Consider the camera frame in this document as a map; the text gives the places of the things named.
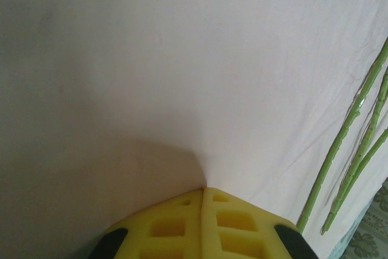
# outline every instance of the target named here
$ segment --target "patterned fabric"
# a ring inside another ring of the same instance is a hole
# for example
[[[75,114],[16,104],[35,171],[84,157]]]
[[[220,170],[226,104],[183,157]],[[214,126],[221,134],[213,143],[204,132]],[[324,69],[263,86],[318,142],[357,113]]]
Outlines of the patterned fabric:
[[[341,259],[388,259],[388,180],[378,191]]]
[[[327,259],[340,259],[342,254],[345,252],[346,247],[349,245],[350,240],[352,239],[353,235],[355,234],[356,230],[358,229],[358,226],[360,225],[361,220],[365,217],[365,214],[368,211],[372,201],[373,201],[373,198],[365,206],[363,211],[358,215],[358,217],[354,221],[354,223],[353,223],[352,227],[350,228],[350,230],[338,242],[338,244],[335,246],[335,248],[330,253],[329,257],[327,257]]]

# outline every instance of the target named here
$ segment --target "white backdrop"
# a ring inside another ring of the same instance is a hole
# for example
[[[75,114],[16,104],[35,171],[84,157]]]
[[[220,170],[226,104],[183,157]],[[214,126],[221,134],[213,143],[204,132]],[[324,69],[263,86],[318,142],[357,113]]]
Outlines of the white backdrop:
[[[81,258],[205,178],[296,222],[388,35],[388,0],[0,1],[2,258]],[[319,234],[376,90],[304,233],[320,258],[388,176],[383,146]]]

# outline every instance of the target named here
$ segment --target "floral pattern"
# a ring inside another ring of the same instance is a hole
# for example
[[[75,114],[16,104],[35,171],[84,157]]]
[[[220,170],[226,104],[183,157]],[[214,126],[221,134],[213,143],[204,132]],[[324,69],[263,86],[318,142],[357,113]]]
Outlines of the floral pattern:
[[[388,254],[388,180],[354,233],[341,259],[387,259]]]
[[[382,211],[388,212],[388,189],[384,185],[377,192],[373,202],[378,203]]]
[[[355,232],[349,243],[350,247],[354,248],[354,253],[360,258],[373,258],[379,256],[379,252],[371,234],[362,234]]]

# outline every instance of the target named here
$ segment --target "green stem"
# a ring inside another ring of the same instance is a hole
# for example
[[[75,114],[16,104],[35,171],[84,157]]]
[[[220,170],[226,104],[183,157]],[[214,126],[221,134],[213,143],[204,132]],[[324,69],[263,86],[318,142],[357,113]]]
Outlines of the green stem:
[[[311,211],[314,207],[316,198],[318,197],[318,194],[321,190],[321,185],[330,169],[330,166],[332,165],[332,161],[335,158],[335,155],[338,152],[338,149],[340,148],[343,139],[347,135],[349,131],[349,127],[354,122],[355,118],[360,115],[360,108],[363,105],[363,102],[369,93],[370,88],[372,87],[373,83],[376,80],[376,77],[378,76],[379,72],[381,71],[381,68],[383,66],[384,61],[388,55],[388,38],[386,39],[382,50],[380,51],[380,54],[378,55],[375,62],[372,64],[372,66],[369,69],[369,72],[364,80],[364,84],[361,88],[360,93],[355,98],[354,103],[352,104],[349,113],[347,114],[345,121],[340,128],[337,136],[335,137],[326,157],[323,161],[323,164],[321,166],[321,169],[319,170],[318,176],[314,182],[314,185],[312,187],[312,190],[310,191],[309,197],[307,199],[307,202],[302,210],[302,213],[299,217],[299,220],[296,224],[300,232],[303,232]]]
[[[377,150],[380,148],[380,146],[386,141],[386,139],[388,138],[388,128],[386,128],[384,130],[384,132],[381,134],[381,136],[377,139],[377,141],[375,142],[375,144],[372,146],[372,148],[370,148],[369,152],[365,155],[364,159],[361,161],[361,163],[359,164],[355,174],[354,174],[354,179],[350,182],[349,184],[349,187],[346,189],[345,193],[344,193],[344,196],[343,196],[343,200],[339,202],[339,207],[342,206],[342,204],[344,203],[347,195],[349,194],[350,190],[352,189],[353,185],[355,184],[356,180],[358,179],[358,177],[360,177],[360,174],[361,172],[364,170],[364,168],[367,166],[368,162],[370,161],[370,159],[373,157],[373,155],[377,152]],[[326,218],[326,221],[322,227],[322,230],[321,230],[321,233],[324,234],[327,230],[329,230],[330,226],[332,225],[335,217],[336,217],[337,213],[330,213],[327,218]]]
[[[357,148],[356,154],[354,155],[352,161],[350,162],[350,167],[348,168],[344,179],[341,182],[341,185],[338,189],[338,194],[334,199],[332,207],[330,208],[330,214],[336,214],[340,209],[340,204],[342,204],[342,200],[344,199],[344,194],[346,189],[350,186],[351,181],[354,179],[354,174],[360,165],[362,159],[367,152],[372,139],[375,136],[377,122],[380,118],[381,109],[383,109],[384,101],[386,99],[386,92],[388,89],[388,67],[384,74],[383,81],[380,86],[380,90],[377,95],[377,102],[375,104],[375,108],[373,109],[372,117],[370,119],[369,126],[361,139],[361,142]]]

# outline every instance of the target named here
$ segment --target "yellow plastic object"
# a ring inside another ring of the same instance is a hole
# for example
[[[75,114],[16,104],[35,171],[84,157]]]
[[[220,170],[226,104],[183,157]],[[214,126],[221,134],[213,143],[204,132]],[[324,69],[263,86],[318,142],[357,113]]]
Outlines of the yellow plastic object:
[[[204,190],[203,259],[292,259],[274,226],[289,221],[218,189]]]
[[[129,230],[115,259],[201,258],[202,191],[185,193],[113,225]]]
[[[223,191],[206,188],[172,198],[113,225],[89,256],[97,258],[317,257],[291,222]]]

